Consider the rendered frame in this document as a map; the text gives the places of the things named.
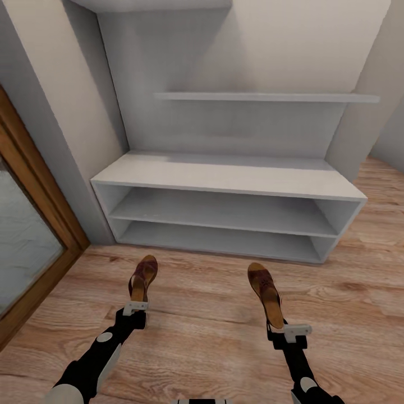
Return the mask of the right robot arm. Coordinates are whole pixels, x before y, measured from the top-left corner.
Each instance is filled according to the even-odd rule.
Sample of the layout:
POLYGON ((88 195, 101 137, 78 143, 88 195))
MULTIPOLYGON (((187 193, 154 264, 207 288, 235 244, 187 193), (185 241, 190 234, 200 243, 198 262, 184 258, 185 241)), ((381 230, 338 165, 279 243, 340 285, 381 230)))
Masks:
POLYGON ((303 349, 307 349, 306 336, 313 332, 313 328, 308 324, 285 323, 284 333, 274 333, 269 321, 267 325, 267 338, 273 341, 276 350, 283 350, 295 382, 291 390, 294 404, 345 404, 340 396, 332 397, 319 388, 306 360, 303 349))

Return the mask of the sandal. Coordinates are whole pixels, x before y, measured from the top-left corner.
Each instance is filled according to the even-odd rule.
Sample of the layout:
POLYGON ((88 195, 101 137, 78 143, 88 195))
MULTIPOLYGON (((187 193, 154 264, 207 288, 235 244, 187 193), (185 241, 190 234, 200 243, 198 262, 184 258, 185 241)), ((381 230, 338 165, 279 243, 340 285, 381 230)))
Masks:
POLYGON ((247 270, 247 275, 251 287, 264 306, 265 316, 269 324, 277 329, 283 328, 285 320, 281 313, 280 296, 269 271, 260 263, 253 262, 247 270))
POLYGON ((137 265, 133 278, 128 284, 131 301, 148 302, 147 291, 149 285, 157 277, 158 262, 152 255, 147 255, 137 265))

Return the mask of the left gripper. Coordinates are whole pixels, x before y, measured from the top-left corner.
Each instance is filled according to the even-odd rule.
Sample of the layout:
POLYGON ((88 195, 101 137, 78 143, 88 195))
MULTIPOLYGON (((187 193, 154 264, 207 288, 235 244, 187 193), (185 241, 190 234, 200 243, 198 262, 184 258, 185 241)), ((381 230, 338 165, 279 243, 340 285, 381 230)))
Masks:
POLYGON ((123 316, 123 310, 116 313, 116 323, 123 323, 128 327, 130 335, 134 329, 144 329, 146 321, 146 312, 135 311, 131 316, 123 316))

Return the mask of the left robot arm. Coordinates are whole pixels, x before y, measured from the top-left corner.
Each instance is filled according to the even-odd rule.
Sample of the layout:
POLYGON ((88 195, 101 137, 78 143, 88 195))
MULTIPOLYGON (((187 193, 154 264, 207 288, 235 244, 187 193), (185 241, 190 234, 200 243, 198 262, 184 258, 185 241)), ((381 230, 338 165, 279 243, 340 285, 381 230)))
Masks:
POLYGON ((121 348, 134 329, 144 329, 148 302, 126 301, 116 313, 114 327, 98 335, 79 361, 71 362, 62 378, 37 404, 89 404, 119 359, 121 348))

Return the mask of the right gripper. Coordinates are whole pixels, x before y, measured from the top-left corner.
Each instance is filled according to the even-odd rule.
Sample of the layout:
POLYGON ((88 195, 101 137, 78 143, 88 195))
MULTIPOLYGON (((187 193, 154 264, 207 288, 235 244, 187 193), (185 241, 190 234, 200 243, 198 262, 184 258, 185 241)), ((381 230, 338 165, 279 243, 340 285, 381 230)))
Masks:
POLYGON ((288 343, 286 338, 284 337, 284 333, 272 332, 269 321, 267 321, 267 325, 268 325, 267 338, 273 341, 274 348, 276 350, 283 350, 286 362, 288 358, 294 355, 303 356, 306 359, 303 351, 303 349, 307 349, 306 336, 296 336, 296 343, 288 343))

